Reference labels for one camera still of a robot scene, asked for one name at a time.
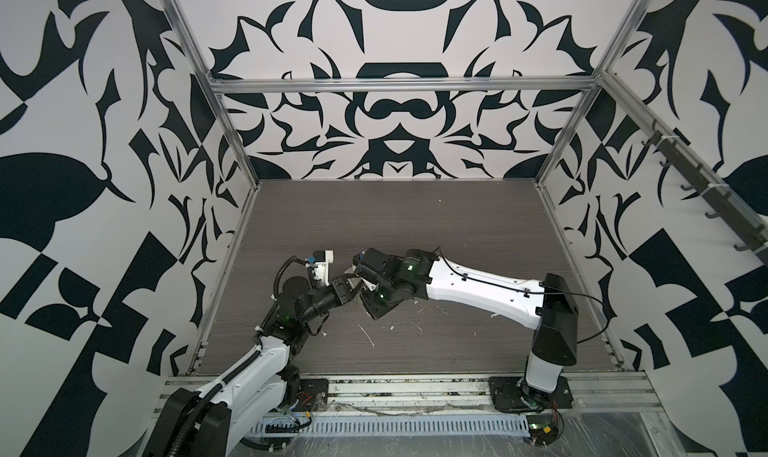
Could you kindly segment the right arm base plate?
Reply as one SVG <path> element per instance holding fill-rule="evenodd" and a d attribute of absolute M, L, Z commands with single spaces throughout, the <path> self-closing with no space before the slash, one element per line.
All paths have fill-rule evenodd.
<path fill-rule="evenodd" d="M 563 376 L 558 378 L 552 393 L 533 389 L 523 377 L 490 377 L 488 385 L 492 405 L 502 413 L 571 409 L 574 401 L 569 383 Z"/>

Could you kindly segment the aluminium front rail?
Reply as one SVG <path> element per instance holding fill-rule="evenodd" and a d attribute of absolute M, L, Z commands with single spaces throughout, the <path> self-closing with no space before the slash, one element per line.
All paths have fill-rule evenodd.
<path fill-rule="evenodd" d="M 493 410 L 490 377 L 522 377 L 520 373 L 313 375 L 328 379 L 325 405 L 316 412 L 336 414 L 483 413 Z M 583 413 L 662 413 L 660 398 L 643 372 L 578 371 L 563 374 L 569 383 L 571 409 Z"/>

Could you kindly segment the small circuit board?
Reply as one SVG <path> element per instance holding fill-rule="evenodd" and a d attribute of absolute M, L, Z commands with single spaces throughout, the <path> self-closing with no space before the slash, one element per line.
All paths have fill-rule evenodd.
<path fill-rule="evenodd" d="M 528 436 L 524 441 L 534 447 L 550 447 L 563 434 L 564 418 L 558 413 L 545 413 L 526 416 Z"/>

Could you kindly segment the wall hook rail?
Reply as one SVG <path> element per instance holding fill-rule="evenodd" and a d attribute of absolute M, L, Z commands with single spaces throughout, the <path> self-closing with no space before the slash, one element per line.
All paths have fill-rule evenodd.
<path fill-rule="evenodd" d="M 691 148 L 686 141 L 672 133 L 666 134 L 658 121 L 640 128 L 647 136 L 642 143 L 651 154 L 659 154 L 661 172 L 657 179 L 660 203 L 662 187 L 670 171 L 683 179 L 680 190 L 693 198 L 703 199 L 710 208 L 708 219 L 722 220 L 739 238 L 733 246 L 737 252 L 751 252 L 764 266 L 767 265 L 767 222 Z"/>

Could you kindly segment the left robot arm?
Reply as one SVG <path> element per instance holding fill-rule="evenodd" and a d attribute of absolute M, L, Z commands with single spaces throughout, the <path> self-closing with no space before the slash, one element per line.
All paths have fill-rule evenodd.
<path fill-rule="evenodd" d="M 272 284 L 272 306 L 257 326 L 253 347 L 229 369 L 198 389 L 175 391 L 164 404 L 144 447 L 146 456 L 228 456 L 261 419 L 289 408 L 300 377 L 292 359 L 310 323 L 351 302 L 364 288 L 359 276 L 330 276 L 333 258 L 292 256 Z"/>

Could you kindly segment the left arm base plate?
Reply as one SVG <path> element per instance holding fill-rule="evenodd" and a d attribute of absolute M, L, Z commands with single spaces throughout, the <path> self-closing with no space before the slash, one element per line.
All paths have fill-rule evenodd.
<path fill-rule="evenodd" d="M 328 379 L 299 379 L 286 386 L 282 405 L 297 412 L 313 411 L 327 402 Z"/>

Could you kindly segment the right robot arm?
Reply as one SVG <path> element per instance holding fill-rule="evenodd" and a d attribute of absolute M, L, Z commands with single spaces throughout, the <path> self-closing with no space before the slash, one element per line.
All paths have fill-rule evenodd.
<path fill-rule="evenodd" d="M 493 384 L 497 410 L 522 413 L 567 407 L 563 369 L 577 363 L 579 307 L 565 280 L 548 273 L 522 280 L 471 269 L 440 249 L 408 250 L 404 256 L 369 248 L 354 257 L 360 299 L 373 319 L 407 300 L 452 302 L 504 317 L 533 331 L 523 377 Z"/>

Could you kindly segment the white remote control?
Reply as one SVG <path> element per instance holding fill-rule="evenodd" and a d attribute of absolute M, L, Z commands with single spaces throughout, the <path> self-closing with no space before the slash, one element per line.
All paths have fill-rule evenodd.
<path fill-rule="evenodd" d="M 351 273 L 345 273 L 343 275 L 343 280 L 344 295 L 341 297 L 341 301 L 343 305 L 346 305 L 361 293 L 366 284 L 362 278 Z"/>

